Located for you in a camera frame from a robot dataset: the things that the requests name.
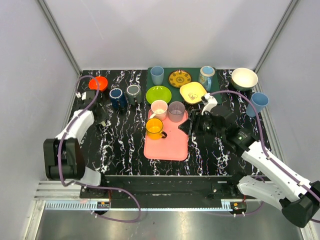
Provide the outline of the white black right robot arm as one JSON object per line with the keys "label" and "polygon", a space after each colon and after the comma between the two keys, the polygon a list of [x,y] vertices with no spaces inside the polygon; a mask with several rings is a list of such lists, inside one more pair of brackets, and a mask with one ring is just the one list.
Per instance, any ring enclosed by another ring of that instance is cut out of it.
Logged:
{"label": "white black right robot arm", "polygon": [[232,113],[223,106],[210,111],[192,110],[190,117],[178,127],[187,135],[210,134],[238,157],[255,166],[273,184],[267,184],[238,173],[227,185],[228,195],[247,195],[259,199],[282,212],[293,225],[304,228],[314,221],[320,209],[320,182],[310,182],[273,155],[249,129],[239,127]]}

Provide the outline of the yellow glass mug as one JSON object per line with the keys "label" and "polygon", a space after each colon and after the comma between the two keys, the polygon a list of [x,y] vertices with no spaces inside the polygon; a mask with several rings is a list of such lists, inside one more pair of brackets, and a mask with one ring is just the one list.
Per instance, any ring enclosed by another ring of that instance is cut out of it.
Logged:
{"label": "yellow glass mug", "polygon": [[151,118],[146,123],[146,134],[152,140],[167,138],[167,133],[164,132],[164,124],[158,118]]}

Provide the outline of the dark blue ceramic mug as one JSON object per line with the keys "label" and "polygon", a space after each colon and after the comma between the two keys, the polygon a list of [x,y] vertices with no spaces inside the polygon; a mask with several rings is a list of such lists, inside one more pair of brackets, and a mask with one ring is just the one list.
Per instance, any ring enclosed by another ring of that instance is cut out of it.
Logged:
{"label": "dark blue ceramic mug", "polygon": [[109,92],[109,99],[115,110],[124,109],[127,106],[125,94],[120,88],[113,88]]}

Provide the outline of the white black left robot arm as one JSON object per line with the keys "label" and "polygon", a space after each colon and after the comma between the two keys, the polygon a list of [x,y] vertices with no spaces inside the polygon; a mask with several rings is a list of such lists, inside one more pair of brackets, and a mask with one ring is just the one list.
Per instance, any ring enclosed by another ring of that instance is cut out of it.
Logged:
{"label": "white black left robot arm", "polygon": [[45,174],[49,180],[70,179],[91,186],[97,198],[108,193],[102,174],[86,166],[80,143],[92,125],[105,126],[107,97],[103,92],[88,90],[79,93],[80,102],[66,127],[55,138],[43,143]]}

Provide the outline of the grey ceramic mug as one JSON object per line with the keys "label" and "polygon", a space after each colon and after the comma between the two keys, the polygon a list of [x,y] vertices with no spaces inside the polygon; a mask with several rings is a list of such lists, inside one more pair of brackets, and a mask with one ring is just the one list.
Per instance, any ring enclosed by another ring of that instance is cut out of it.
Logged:
{"label": "grey ceramic mug", "polygon": [[137,106],[142,102],[142,91],[139,85],[129,85],[126,89],[126,95],[127,100],[131,105]]}

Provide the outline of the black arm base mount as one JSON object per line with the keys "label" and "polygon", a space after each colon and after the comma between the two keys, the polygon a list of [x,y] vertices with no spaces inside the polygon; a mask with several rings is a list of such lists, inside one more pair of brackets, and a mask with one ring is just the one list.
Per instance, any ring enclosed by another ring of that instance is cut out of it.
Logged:
{"label": "black arm base mount", "polygon": [[189,195],[213,199],[243,199],[244,195],[237,188],[240,177],[107,175],[102,178],[102,185],[127,190],[136,197]]}

